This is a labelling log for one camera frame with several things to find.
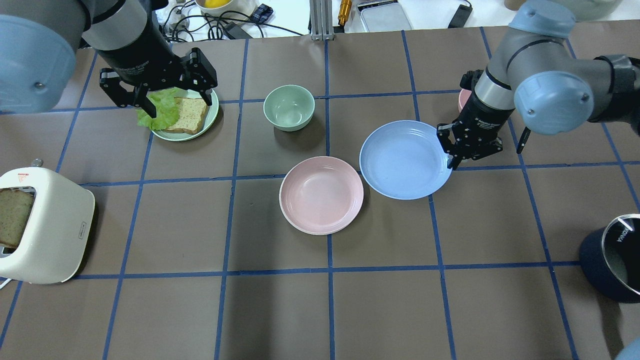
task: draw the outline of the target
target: lettuce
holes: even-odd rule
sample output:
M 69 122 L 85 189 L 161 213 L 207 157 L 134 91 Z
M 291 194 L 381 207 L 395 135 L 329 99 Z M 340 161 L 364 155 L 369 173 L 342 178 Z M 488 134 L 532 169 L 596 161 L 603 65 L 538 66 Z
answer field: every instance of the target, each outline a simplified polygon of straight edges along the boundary
M 178 122 L 178 106 L 174 94 L 178 88 L 169 88 L 148 94 L 149 100 L 156 106 L 156 118 L 150 117 L 144 110 L 136 109 L 138 125 L 151 130 L 162 130 Z

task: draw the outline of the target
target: blue plate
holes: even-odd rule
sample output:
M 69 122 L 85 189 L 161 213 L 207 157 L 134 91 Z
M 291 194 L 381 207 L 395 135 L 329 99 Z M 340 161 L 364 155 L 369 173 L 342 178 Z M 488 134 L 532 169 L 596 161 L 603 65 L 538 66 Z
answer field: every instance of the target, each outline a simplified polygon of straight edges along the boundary
M 435 127 L 400 120 L 369 135 L 360 150 L 360 170 L 369 186 L 382 195 L 413 200 L 444 185 L 451 175 L 448 158 Z

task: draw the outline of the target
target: pink bowl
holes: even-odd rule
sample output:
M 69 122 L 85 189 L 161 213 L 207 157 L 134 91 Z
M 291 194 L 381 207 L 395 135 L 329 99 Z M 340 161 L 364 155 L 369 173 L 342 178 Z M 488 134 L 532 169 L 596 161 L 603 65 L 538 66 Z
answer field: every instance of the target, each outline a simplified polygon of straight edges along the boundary
M 467 100 L 471 96 L 471 91 L 467 89 L 460 90 L 460 94 L 458 94 L 458 112 L 462 111 L 462 108 L 465 107 Z
M 362 180 L 346 162 L 330 156 L 293 167 L 280 186 L 280 209 L 296 229 L 328 235 L 353 221 L 364 197 Z

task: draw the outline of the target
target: toast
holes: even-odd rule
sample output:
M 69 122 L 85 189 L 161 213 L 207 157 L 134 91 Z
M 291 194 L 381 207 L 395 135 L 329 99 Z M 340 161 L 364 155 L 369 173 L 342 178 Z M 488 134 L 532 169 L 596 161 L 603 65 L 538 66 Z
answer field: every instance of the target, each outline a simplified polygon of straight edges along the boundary
M 0 246 L 18 247 L 33 200 L 31 194 L 23 191 L 0 189 Z
M 207 104 L 202 99 L 189 97 L 176 97 L 178 106 L 178 121 L 163 131 L 166 133 L 186 133 L 195 135 L 204 127 L 204 118 L 207 115 Z

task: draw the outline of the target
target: green bowl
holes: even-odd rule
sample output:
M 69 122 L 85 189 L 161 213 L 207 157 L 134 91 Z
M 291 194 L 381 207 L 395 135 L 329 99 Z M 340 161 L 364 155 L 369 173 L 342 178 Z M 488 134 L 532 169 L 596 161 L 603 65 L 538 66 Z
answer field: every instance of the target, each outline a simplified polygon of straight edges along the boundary
M 282 131 L 302 129 L 311 121 L 315 109 L 314 96 L 298 85 L 281 86 L 264 100 L 264 116 Z

